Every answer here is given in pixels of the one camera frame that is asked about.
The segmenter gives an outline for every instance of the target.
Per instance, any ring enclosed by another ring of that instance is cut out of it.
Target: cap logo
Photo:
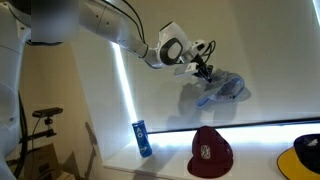
[[[314,140],[312,140],[311,142],[309,142],[308,144],[307,144],[307,146],[316,146],[318,144],[318,140],[317,139],[314,139]]]
[[[210,159],[211,153],[210,153],[210,147],[207,145],[201,146],[201,157],[202,159]]]

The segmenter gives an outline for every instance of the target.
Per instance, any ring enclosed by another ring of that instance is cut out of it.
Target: robot end effector
[[[214,50],[211,43],[203,40],[191,43],[174,22],[170,22],[160,30],[157,59],[166,66],[183,64],[175,69],[174,75],[177,77],[193,75],[210,83],[213,66],[206,65],[201,57],[208,50],[210,52],[207,55],[210,57]]]

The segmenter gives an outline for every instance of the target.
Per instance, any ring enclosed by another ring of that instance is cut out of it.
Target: red baseball cap
[[[197,177],[220,177],[229,172],[233,165],[233,152],[229,143],[209,126],[198,129],[192,142],[192,154],[188,171]]]

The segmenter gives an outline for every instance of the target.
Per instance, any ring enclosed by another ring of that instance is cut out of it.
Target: yellow cap
[[[319,180],[320,174],[310,171],[299,160],[294,147],[278,157],[278,168],[290,180]]]

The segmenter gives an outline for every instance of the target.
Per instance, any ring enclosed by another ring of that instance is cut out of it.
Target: white shelf
[[[218,130],[230,143],[234,164],[218,179],[285,179],[277,167],[278,156],[292,147],[303,134],[320,133],[320,124]],[[187,171],[192,157],[193,132],[149,135],[153,155],[142,158],[133,141],[116,155],[105,160],[106,168],[153,175],[169,179],[200,179]]]

